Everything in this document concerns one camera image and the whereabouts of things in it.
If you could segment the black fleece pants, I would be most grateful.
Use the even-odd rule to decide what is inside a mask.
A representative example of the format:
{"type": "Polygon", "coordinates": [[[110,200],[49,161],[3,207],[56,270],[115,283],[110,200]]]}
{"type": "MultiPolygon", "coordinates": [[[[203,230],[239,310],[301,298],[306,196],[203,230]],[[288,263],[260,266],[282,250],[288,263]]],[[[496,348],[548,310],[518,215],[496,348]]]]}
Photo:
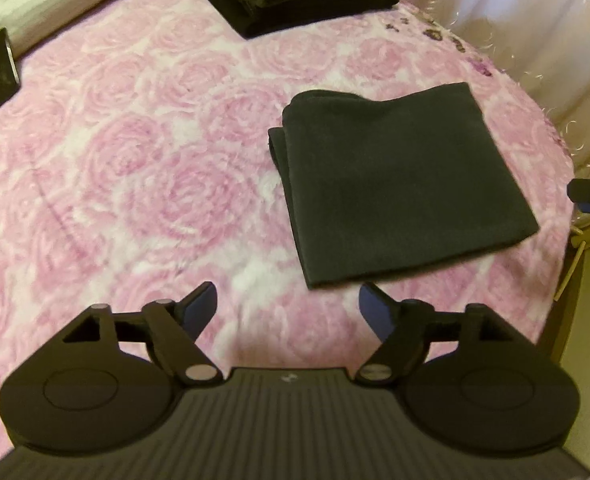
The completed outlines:
{"type": "Polygon", "coordinates": [[[487,254],[539,226],[468,84],[298,93],[268,132],[311,288],[487,254]]]}

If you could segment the pink rose blanket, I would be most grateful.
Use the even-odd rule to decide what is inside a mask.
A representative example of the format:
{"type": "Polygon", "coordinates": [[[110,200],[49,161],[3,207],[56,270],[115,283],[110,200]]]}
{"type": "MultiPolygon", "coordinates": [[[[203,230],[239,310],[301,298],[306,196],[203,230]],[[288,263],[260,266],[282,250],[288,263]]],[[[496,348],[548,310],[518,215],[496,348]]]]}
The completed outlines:
{"type": "MultiPolygon", "coordinates": [[[[458,81],[539,233],[385,289],[482,302],[537,339],[572,161],[518,84],[413,6],[244,40],[206,0],[115,0],[64,30],[0,108],[0,386],[90,304],[137,311],[205,281],[218,311],[199,345],[219,367],[356,368],[377,344],[357,286],[307,288],[267,132],[308,89],[388,100],[458,81]]],[[[0,422],[0,457],[9,446],[0,422]]]]}

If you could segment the pink curtain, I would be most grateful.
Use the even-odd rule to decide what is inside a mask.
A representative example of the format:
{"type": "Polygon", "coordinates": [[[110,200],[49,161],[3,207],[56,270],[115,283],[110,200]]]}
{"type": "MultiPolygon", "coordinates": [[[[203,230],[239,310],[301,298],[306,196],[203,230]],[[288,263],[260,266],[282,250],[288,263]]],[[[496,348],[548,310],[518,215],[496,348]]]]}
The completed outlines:
{"type": "Polygon", "coordinates": [[[508,73],[590,177],[590,0],[407,0],[508,73]]]}

